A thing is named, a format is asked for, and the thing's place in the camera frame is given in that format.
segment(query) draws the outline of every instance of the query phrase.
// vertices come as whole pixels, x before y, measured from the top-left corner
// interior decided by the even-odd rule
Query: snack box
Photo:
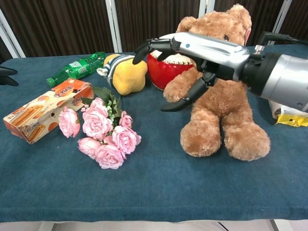
[[[13,135],[33,144],[59,125],[58,117],[65,106],[77,111],[84,105],[81,98],[93,97],[90,83],[69,78],[10,113],[3,121]]]

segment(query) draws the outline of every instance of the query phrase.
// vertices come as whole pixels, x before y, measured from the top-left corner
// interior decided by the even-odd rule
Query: pink rose
[[[133,119],[130,117],[130,115],[128,115],[126,113],[126,111],[123,111],[122,114],[121,114],[121,118],[120,118],[120,121],[119,121],[119,124],[122,126],[122,127],[131,127],[131,124],[132,124],[132,121]]]
[[[82,129],[87,136],[102,141],[106,133],[113,129],[112,121],[100,112],[84,112],[82,116],[85,120]]]
[[[95,155],[95,160],[102,169],[118,169],[126,159],[125,155],[120,150],[110,144],[100,146],[96,149]]]
[[[59,127],[67,138],[70,136],[74,138],[80,130],[77,113],[71,108],[64,107],[59,115]]]
[[[137,135],[137,133],[130,128],[116,126],[112,135],[107,136],[104,142],[115,145],[125,154],[131,154],[141,142],[141,136]]]
[[[96,141],[93,138],[86,137],[83,139],[78,140],[78,148],[79,150],[91,157],[93,160],[95,159],[95,150],[101,146],[99,141]]]
[[[93,111],[97,111],[100,114],[102,114],[104,117],[108,117],[108,110],[104,106],[104,101],[100,98],[95,98],[90,107],[88,105],[85,105],[84,108],[81,109],[83,112],[82,116],[84,117],[85,113],[91,113]]]

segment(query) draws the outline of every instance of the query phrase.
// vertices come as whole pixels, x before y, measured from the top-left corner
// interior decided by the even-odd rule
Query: bottle cap
[[[47,81],[47,83],[48,83],[48,85],[50,86],[50,87],[55,87],[56,86],[56,82],[53,80],[53,78],[52,77],[50,77],[50,78],[48,78],[48,79],[46,79],[46,81]]]

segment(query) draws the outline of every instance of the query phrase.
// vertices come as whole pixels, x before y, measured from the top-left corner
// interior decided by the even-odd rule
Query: green plastic bottle
[[[106,58],[105,52],[97,52],[89,57],[80,59],[63,67],[55,76],[46,79],[50,87],[55,87],[63,83],[68,78],[82,78],[91,74],[97,68],[102,67]]]

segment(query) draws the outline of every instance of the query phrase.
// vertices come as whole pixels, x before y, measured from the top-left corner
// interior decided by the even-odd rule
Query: dark brown curtain
[[[198,17],[200,0],[115,0],[122,50],[174,33],[185,16]]]
[[[308,40],[308,1],[292,1],[279,33]]]
[[[12,58],[12,56],[11,56],[9,50],[6,48],[3,40],[0,39],[0,64],[3,63],[4,61],[11,59],[11,58]]]
[[[113,52],[103,0],[0,0],[27,57]]]
[[[224,12],[237,3],[250,13],[252,27],[247,46],[254,46],[263,31],[273,30],[283,0],[215,0],[214,10]]]

